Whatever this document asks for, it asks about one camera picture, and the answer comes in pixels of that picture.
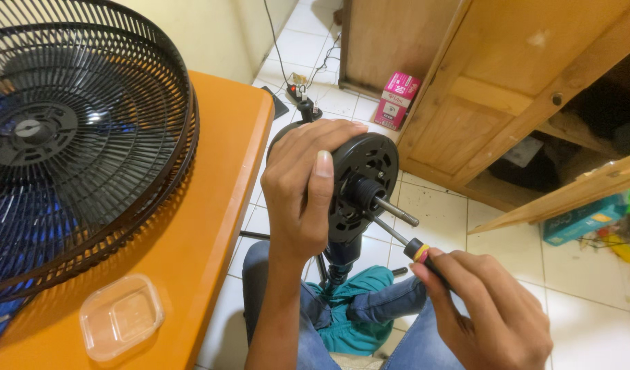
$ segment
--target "fingernail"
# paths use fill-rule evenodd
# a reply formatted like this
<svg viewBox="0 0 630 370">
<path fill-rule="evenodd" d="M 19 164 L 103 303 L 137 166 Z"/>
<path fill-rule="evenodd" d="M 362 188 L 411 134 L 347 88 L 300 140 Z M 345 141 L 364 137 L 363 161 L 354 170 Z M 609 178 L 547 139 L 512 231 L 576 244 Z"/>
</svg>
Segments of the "fingernail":
<svg viewBox="0 0 630 370">
<path fill-rule="evenodd" d="M 442 251 L 442 250 L 440 250 L 440 249 L 438 249 L 438 248 L 429 248 L 428 253 L 429 253 L 429 255 L 430 255 L 430 256 L 432 256 L 432 257 L 438 257 L 438 256 L 440 256 L 440 255 L 442 255 L 442 254 L 445 254 L 445 253 L 443 253 L 443 251 Z"/>
<path fill-rule="evenodd" d="M 334 164 L 328 151 L 320 150 L 317 152 L 315 174 L 322 177 L 334 177 Z"/>
</svg>

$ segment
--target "pink box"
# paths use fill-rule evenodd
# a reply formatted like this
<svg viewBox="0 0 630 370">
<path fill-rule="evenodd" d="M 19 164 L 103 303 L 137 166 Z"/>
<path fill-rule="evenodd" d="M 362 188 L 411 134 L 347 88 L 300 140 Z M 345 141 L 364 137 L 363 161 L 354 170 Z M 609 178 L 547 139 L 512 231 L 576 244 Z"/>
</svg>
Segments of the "pink box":
<svg viewBox="0 0 630 370">
<path fill-rule="evenodd" d="M 404 114 L 411 100 L 416 96 L 418 87 L 420 87 L 420 80 L 417 78 L 402 72 L 393 73 L 381 95 L 374 122 L 395 131 L 399 130 Z"/>
</svg>

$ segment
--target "fan guard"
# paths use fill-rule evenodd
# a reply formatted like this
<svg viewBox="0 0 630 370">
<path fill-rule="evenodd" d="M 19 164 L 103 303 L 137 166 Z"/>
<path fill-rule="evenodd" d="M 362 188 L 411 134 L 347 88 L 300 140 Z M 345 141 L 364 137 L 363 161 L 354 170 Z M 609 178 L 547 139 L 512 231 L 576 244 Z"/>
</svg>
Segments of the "fan guard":
<svg viewBox="0 0 630 370">
<path fill-rule="evenodd" d="M 0 302 L 115 253 L 198 139 L 169 38 L 106 0 L 0 0 Z"/>
</svg>

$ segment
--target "cardboard box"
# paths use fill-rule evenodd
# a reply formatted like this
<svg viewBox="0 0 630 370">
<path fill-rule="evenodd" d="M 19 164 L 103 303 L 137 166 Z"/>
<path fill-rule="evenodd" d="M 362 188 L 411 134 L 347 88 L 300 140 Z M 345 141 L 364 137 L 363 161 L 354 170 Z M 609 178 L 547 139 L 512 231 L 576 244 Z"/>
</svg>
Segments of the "cardboard box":
<svg viewBox="0 0 630 370">
<path fill-rule="evenodd" d="M 599 199 L 546 220 L 543 224 L 543 240 L 552 246 L 561 246 L 621 219 L 627 208 L 621 194 Z"/>
<path fill-rule="evenodd" d="M 420 80 L 417 78 L 402 72 L 393 73 L 381 95 L 374 122 L 395 131 L 399 130 L 404 114 L 419 87 Z"/>
</svg>

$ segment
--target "wooden door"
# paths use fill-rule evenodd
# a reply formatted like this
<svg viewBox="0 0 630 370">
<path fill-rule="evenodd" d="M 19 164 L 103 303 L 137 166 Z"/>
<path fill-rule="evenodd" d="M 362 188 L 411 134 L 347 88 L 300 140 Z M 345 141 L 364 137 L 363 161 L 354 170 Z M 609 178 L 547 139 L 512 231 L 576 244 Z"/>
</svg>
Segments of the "wooden door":
<svg viewBox="0 0 630 370">
<path fill-rule="evenodd" d="M 339 85 L 381 97 L 393 72 L 422 80 L 464 0 L 345 0 Z"/>
<path fill-rule="evenodd" d="M 630 189 L 630 156 L 583 174 L 571 184 L 475 227 L 468 234 L 547 220 L 626 189 Z"/>
<path fill-rule="evenodd" d="M 473 1 L 448 42 L 402 129 L 401 168 L 473 197 L 469 181 L 630 53 L 630 0 Z"/>
</svg>

